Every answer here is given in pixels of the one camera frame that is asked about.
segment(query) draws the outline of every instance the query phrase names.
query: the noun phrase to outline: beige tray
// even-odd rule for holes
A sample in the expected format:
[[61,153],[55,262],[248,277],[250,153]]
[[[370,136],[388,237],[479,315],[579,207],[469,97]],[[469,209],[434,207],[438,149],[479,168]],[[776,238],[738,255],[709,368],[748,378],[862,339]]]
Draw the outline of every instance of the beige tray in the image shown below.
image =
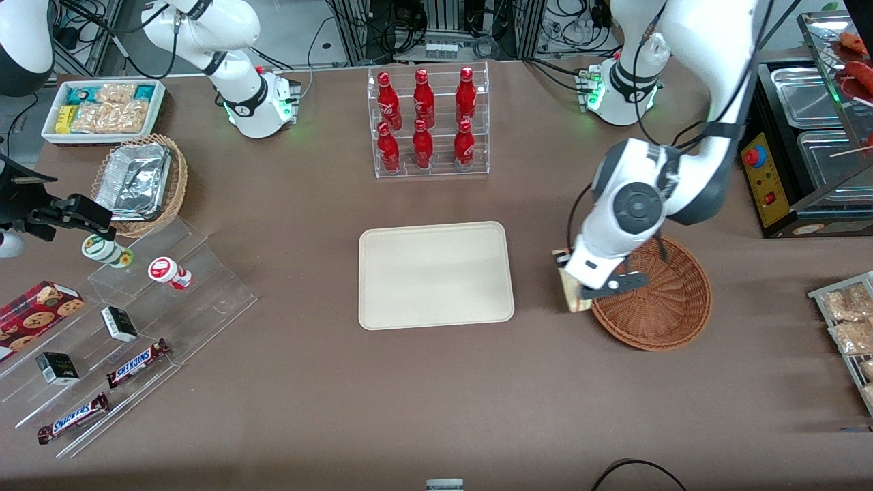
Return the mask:
[[506,231],[497,222],[373,229],[359,249],[364,329],[505,322],[515,313]]

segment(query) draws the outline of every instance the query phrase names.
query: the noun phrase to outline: red bottle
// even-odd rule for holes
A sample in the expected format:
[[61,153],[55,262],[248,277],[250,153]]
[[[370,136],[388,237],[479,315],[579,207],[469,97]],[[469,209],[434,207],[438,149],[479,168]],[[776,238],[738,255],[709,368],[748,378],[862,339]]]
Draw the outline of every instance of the red bottle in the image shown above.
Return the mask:
[[437,124],[437,105],[434,102],[434,89],[428,82],[428,71],[419,68],[416,70],[416,91],[412,94],[412,100],[416,104],[416,118],[421,118],[433,128]]
[[470,133],[470,120],[461,120],[457,125],[455,135],[455,169],[461,172],[470,170],[473,166],[473,145],[476,140]]
[[396,174],[400,172],[400,148],[397,146],[397,140],[391,134],[391,127],[387,122],[379,121],[376,129],[379,131],[376,146],[379,147],[382,167],[385,168],[385,172]]
[[391,125],[394,131],[400,131],[400,128],[403,128],[400,98],[391,86],[391,77],[388,76],[388,72],[380,72],[376,79],[379,80],[379,112],[382,113],[382,120]]
[[473,69],[469,66],[461,68],[461,83],[455,92],[455,119],[458,124],[468,119],[473,121],[476,115],[476,86],[473,85]]
[[434,139],[430,136],[427,122],[416,120],[416,133],[412,135],[412,146],[416,148],[416,165],[419,169],[430,169],[434,156]]

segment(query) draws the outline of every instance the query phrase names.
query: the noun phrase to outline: brown tablecloth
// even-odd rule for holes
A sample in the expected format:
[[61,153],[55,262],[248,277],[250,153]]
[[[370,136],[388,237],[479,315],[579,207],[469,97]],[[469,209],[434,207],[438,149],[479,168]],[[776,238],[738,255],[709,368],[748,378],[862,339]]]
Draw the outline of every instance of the brown tablecloth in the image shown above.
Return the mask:
[[[870,489],[873,435],[836,432],[867,420],[805,293],[873,269],[873,240],[761,239],[737,168],[716,218],[665,227],[710,275],[709,326],[675,352],[628,348],[565,312],[549,251],[604,151],[638,128],[580,114],[521,63],[490,68],[491,174],[438,182],[376,182],[365,70],[317,73],[299,124],[264,141],[227,122],[206,78],[166,80],[162,132],[190,168],[182,215],[262,298],[73,460],[0,407],[0,488],[576,490],[637,457],[697,490]],[[663,80],[646,124],[669,140],[706,95],[673,62]],[[46,145],[38,169],[57,195],[87,191],[106,152]],[[360,327],[362,232],[479,220],[506,228],[509,322]],[[0,263],[0,299],[85,280],[83,237],[28,239]],[[601,489],[670,486],[625,468]]]

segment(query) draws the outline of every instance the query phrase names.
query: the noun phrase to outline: acrylic display stand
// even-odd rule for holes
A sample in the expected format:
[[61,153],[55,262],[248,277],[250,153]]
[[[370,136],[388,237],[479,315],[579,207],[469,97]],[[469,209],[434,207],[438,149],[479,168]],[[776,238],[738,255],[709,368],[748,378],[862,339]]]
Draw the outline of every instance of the acrylic display stand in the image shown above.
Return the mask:
[[[167,227],[134,242],[134,263],[125,269],[103,266],[77,290],[86,306],[66,324],[52,329],[0,365],[0,404],[14,415],[16,428],[33,435],[105,392],[110,411],[88,419],[45,446],[56,457],[72,457],[100,436],[155,388],[172,377],[200,348],[242,314],[256,298],[224,267],[206,238],[177,218]],[[152,259],[168,256],[191,271],[185,290],[156,283],[147,269]],[[110,337],[100,315],[107,305],[130,315],[139,337],[120,342]],[[171,351],[114,389],[106,375],[158,339]],[[68,387],[47,384],[34,358],[43,351],[66,353],[79,381]]]
[[[457,121],[455,119],[455,92],[460,82],[461,68],[470,66],[473,69],[473,85],[476,86],[476,115],[471,121],[471,132],[476,139],[473,147],[473,164],[466,172],[455,168],[455,135]],[[491,153],[489,147],[489,81],[488,65],[486,63],[467,64],[434,64],[427,65],[428,79],[433,87],[436,100],[436,125],[430,129],[434,141],[434,162],[430,169],[420,169],[415,162],[415,152],[412,147],[412,135],[415,133],[415,105],[412,94],[416,90],[414,73],[395,73],[391,68],[383,70],[370,68],[368,71],[367,103],[370,117],[370,137],[373,141],[373,163],[376,177],[413,177],[413,176],[467,176],[470,174],[488,174],[491,169]],[[379,148],[376,140],[379,134],[376,125],[382,120],[379,113],[379,84],[376,75],[379,72],[391,75],[391,85],[400,97],[400,114],[403,117],[403,127],[394,132],[397,144],[400,146],[400,172],[389,174],[385,172],[379,158]]]

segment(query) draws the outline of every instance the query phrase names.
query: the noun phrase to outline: red emergency button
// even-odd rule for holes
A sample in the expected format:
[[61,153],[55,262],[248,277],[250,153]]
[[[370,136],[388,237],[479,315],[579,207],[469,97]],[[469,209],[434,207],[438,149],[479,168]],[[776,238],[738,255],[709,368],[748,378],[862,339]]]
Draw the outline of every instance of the red emergency button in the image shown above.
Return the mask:
[[743,163],[751,167],[754,164],[758,163],[758,160],[760,160],[760,158],[761,155],[757,149],[748,149],[746,150],[745,154],[743,154]]

